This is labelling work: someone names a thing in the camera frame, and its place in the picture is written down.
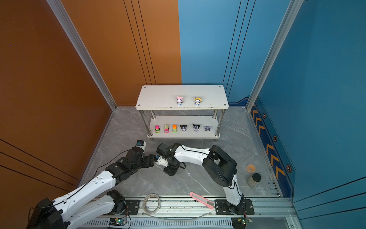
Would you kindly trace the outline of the pink toy car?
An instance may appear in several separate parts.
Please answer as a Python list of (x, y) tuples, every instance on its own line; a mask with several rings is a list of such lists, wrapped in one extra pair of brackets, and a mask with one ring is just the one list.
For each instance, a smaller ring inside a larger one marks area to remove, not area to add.
[(164, 132), (165, 133), (169, 133), (170, 132), (169, 125), (165, 125), (164, 126)]

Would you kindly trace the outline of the pink green toy truck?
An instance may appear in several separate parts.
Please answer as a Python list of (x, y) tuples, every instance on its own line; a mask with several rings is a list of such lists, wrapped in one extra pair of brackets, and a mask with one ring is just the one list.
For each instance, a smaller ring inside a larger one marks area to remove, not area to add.
[(161, 131), (160, 131), (160, 126), (159, 125), (156, 125), (155, 126), (155, 133), (160, 133)]

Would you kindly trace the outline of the black purple figurine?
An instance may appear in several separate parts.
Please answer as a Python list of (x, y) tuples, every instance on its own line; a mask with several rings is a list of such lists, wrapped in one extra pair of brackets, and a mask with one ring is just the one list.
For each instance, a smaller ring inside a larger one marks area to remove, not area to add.
[(194, 130), (195, 132), (198, 132), (198, 131), (199, 131), (199, 129), (200, 129), (200, 126), (201, 126), (201, 125), (193, 124), (193, 130)]
[(187, 125), (180, 125), (181, 131), (186, 132), (187, 131)]

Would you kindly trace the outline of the pink small figurine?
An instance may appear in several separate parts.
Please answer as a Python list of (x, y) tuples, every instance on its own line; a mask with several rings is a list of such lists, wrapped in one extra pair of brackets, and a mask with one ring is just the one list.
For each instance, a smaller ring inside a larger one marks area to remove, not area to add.
[(177, 97), (176, 104), (178, 106), (181, 106), (183, 104), (183, 97), (182, 96)]

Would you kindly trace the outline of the yellow small figurine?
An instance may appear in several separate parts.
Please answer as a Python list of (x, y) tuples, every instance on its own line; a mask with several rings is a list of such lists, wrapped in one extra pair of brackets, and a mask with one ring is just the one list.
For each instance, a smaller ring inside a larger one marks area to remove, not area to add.
[(202, 103), (202, 99), (201, 99), (201, 97), (195, 97), (195, 98), (194, 98), (194, 104), (195, 104), (196, 106), (199, 106), (201, 103)]

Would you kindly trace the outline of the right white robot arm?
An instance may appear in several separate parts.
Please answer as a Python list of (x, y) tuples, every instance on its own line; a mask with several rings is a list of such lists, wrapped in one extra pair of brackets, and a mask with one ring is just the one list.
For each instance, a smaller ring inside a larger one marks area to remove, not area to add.
[(198, 149), (175, 143), (167, 146), (161, 143), (157, 151), (156, 163), (164, 167), (164, 172), (175, 176), (178, 169), (185, 169), (186, 163), (202, 166), (211, 179), (222, 186), (226, 194), (226, 204), (232, 214), (244, 215), (244, 196), (237, 182), (237, 163), (219, 146)]

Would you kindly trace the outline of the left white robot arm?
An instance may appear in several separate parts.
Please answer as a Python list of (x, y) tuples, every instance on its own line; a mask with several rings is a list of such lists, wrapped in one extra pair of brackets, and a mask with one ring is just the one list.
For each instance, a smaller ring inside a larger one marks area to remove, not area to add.
[(145, 155), (144, 146), (135, 146), (121, 158), (113, 158), (99, 175), (74, 191), (41, 200), (29, 211), (29, 229), (76, 229), (101, 215), (128, 214), (125, 197), (113, 187), (141, 168), (153, 167), (155, 155)]

